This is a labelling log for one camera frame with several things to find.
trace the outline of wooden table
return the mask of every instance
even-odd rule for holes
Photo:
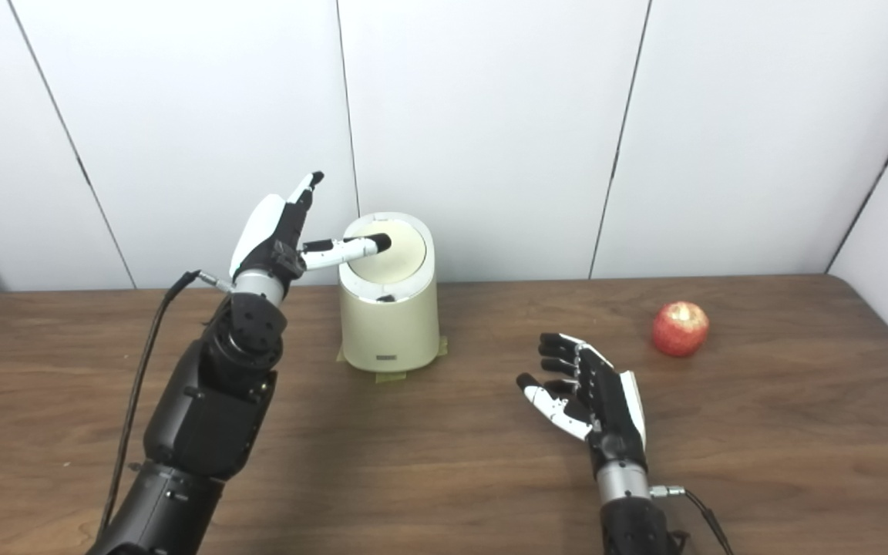
[[[161,294],[0,294],[0,554],[91,544]],[[711,315],[693,358],[648,343],[675,299]],[[218,300],[170,307],[129,460]],[[888,327],[834,277],[443,285],[449,354],[378,384],[335,362],[334,288],[296,288],[284,311],[281,385],[203,554],[601,553],[585,447],[514,384],[542,373],[540,331],[637,372],[652,482],[694,489],[740,555],[888,553]],[[719,553],[686,499],[661,503],[688,554]]]

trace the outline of cable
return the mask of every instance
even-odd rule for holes
[[[718,543],[721,544],[721,548],[725,549],[725,555],[735,555],[732,551],[732,546],[728,543],[728,538],[725,537],[725,533],[723,533],[721,529],[722,525],[718,523],[718,518],[715,517],[715,512],[709,509],[698,496],[691,493],[690,489],[684,489],[684,495],[687,496],[687,498],[691,500],[691,503],[694,503],[698,510],[701,511],[701,516],[705,518],[708,527],[711,527],[711,531],[715,533],[715,537],[718,538]]]
[[[142,378],[146,374],[146,365],[149,363],[149,355],[153,352],[153,344],[156,343],[156,334],[160,331],[163,313],[167,311],[167,307],[170,306],[173,298],[183,291],[187,285],[196,280],[200,274],[201,271],[197,270],[188,271],[180,275],[180,279],[166,290],[159,308],[156,309],[156,315],[153,317],[153,323],[149,328],[149,336],[146,338],[146,345],[142,348],[142,356],[139,358],[139,368],[136,369],[133,390],[129,393],[130,404],[126,408],[126,421],[123,423],[123,433],[121,433],[119,438],[119,450],[116,451],[116,468],[114,468],[112,473],[112,482],[109,485],[109,496],[105,501],[105,509],[102,510],[102,523],[98,526],[98,537],[102,537],[105,528],[109,527],[109,521],[112,519],[112,510],[116,506],[116,498],[119,496],[119,481],[121,476],[123,476],[123,465],[126,464],[126,451],[130,444],[130,433],[133,432],[133,418],[135,417],[136,404],[139,401],[139,391],[142,389]]]

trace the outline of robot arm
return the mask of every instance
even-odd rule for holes
[[[543,369],[568,379],[540,385],[523,373],[516,383],[557,428],[588,445],[606,555],[680,555],[687,534],[670,533],[666,516],[651,501],[679,492],[646,481],[645,424],[634,375],[619,375],[591,345],[564,334],[541,334],[540,354]]]
[[[265,197],[232,257],[233,285],[177,362],[147,426],[146,460],[88,555],[197,552],[226,481],[241,471],[274,394],[283,355],[283,299],[304,271],[382,252],[385,235],[322,241],[299,251],[314,187]]]

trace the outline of apple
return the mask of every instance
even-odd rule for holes
[[[691,355],[707,337],[708,316],[693,302],[663,305],[653,320],[653,345],[666,355]]]

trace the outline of cream trash can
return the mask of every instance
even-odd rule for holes
[[[385,233],[392,246],[338,266],[341,350],[368,372],[405,372],[437,356],[437,277],[434,242],[419,219],[401,212],[360,217],[346,237]]]

